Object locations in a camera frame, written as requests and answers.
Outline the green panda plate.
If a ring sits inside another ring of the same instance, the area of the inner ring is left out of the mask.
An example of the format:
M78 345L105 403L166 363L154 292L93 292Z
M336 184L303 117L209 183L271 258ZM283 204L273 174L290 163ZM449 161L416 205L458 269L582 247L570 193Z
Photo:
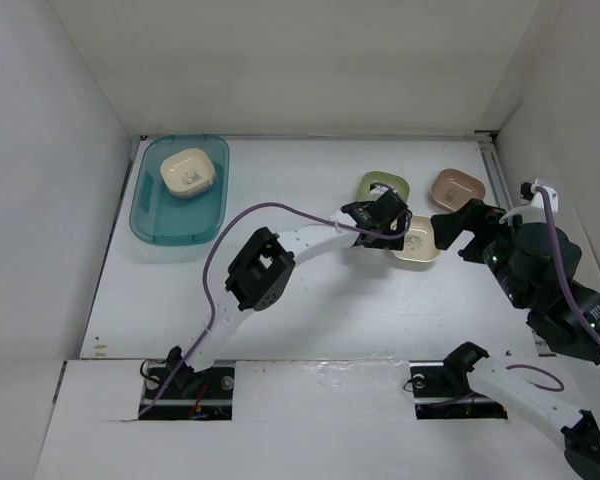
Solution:
M410 186L403 177L383 171L370 171L360 180L355 200L374 201L389 190L394 191L405 204L408 203Z

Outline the beige panda plate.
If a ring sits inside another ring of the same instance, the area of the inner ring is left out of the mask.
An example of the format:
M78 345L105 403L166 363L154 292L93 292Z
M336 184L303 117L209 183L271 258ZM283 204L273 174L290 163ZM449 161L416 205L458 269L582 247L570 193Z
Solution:
M432 267L440 256L440 250L435 246L430 218L414 215L402 249L393 251L392 255L405 269L425 271Z

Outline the brown panda plate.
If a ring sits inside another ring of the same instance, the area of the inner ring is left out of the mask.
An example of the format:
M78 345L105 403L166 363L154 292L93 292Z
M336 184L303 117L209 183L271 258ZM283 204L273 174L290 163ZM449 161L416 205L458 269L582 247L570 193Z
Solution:
M485 185L477 178L457 169L442 170L432 183L430 196L439 207L454 212L469 200L483 200Z

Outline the cream panda plate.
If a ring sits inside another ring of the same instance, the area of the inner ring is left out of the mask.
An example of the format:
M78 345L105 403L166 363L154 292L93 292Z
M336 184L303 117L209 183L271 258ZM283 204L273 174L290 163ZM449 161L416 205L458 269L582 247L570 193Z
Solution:
M159 169L168 192L176 198L197 196L213 186L216 169L199 148L182 150L166 158Z

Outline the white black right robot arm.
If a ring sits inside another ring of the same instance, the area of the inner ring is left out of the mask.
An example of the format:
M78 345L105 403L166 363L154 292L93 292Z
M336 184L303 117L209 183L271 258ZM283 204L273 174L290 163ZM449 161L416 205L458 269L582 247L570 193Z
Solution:
M507 407L549 438L582 479L600 479L600 293L575 281L582 252L552 218L518 215L471 200L431 218L434 242L448 249L464 232L460 257L485 265L511 305L570 372L585 407L559 400L466 342L443 361L442 381L456 394L478 393Z

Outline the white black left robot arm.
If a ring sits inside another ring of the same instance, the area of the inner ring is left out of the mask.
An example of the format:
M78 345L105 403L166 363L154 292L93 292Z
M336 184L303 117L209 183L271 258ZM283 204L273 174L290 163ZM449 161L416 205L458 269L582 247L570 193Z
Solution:
M254 231L227 267L222 291L213 293L209 273L221 242L244 217L267 208L283 210L310 224L283 233L267 227ZM347 204L328 218L280 202L256 204L238 214L217 237L203 266L202 287L210 307L209 320L187 349L174 347L169 351L164 384L181 396L196 394L202 387L203 373L219 358L224 344L250 315L281 299L296 267L339 249L398 248L411 218L405 201L391 189L375 200Z

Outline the teal transparent plastic bin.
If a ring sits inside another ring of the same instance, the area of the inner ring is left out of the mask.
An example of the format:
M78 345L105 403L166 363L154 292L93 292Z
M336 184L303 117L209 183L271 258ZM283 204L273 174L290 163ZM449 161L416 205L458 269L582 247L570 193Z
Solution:
M160 173L165 160L199 149L215 169L206 190L184 199L169 192ZM164 136L145 150L136 180L129 226L135 236L157 246L204 244L216 237L224 221L228 196L230 150L216 135Z

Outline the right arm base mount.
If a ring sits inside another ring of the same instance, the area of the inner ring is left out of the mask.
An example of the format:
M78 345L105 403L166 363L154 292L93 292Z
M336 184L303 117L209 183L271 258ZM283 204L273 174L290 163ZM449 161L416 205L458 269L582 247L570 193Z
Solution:
M487 357L486 350L465 342L442 360L411 361L403 390L413 395L416 419L507 420L502 405L469 387L467 374Z

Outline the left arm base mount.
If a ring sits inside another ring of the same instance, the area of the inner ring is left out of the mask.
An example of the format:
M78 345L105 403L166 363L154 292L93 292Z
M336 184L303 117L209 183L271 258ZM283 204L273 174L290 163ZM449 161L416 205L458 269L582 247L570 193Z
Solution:
M174 347L166 360L144 360L139 368L143 389L138 418L143 421L229 421L233 413L235 363L220 362L194 373L187 365L178 370L162 395L160 389L181 359Z

